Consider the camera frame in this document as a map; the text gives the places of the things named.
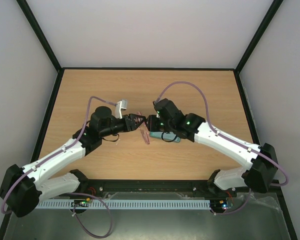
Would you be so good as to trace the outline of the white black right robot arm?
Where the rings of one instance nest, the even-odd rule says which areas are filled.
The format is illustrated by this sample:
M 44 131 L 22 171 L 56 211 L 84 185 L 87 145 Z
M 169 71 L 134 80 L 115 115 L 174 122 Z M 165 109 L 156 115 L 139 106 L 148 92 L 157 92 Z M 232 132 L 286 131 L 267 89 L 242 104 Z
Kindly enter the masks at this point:
M 240 167 L 215 170 L 207 180 L 207 189 L 214 195 L 232 188 L 248 187 L 253 192 L 268 192 L 278 170 L 275 149 L 236 138 L 195 114 L 183 114 L 169 99 L 154 105 L 156 114 L 149 115 L 146 127 L 150 132 L 173 133 L 176 137 L 208 146 L 235 160 Z

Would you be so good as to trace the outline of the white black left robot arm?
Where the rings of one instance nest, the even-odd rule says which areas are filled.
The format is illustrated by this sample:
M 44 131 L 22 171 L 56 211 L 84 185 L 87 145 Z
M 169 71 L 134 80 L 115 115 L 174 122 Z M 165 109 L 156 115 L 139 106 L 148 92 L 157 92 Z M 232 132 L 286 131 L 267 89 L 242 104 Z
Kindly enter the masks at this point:
M 79 160 L 101 146 L 105 137 L 135 131 L 146 117 L 134 113 L 117 116 L 107 106 L 100 106 L 86 116 L 82 129 L 50 154 L 19 167 L 11 165 L 5 172 L 0 186 L 3 214 L 13 212 L 21 218 L 32 212 L 37 205 L 58 195 L 74 193 L 80 187 L 80 178 L 75 173 L 61 177 L 52 176 L 70 163 Z

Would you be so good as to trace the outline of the grey-green glasses case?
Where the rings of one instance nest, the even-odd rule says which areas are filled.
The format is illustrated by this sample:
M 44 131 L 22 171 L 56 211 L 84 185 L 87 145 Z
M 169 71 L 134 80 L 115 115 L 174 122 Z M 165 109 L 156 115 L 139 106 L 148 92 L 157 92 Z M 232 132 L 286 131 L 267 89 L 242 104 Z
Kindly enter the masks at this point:
M 163 140 L 164 142 L 167 143 L 172 143 L 172 142 L 179 143 L 181 141 L 181 139 L 172 132 L 151 131 L 149 133 L 149 136 L 154 139 Z

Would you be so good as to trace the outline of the pink sunglasses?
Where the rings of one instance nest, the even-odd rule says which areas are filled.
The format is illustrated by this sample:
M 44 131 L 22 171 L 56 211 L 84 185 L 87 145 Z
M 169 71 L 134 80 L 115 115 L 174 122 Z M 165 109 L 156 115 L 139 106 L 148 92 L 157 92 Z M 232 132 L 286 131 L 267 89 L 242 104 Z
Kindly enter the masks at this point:
M 144 142 L 149 145 L 150 144 L 150 133 L 148 131 L 148 128 L 146 126 L 146 122 L 144 121 L 138 128 L 140 130 L 141 136 L 144 140 Z

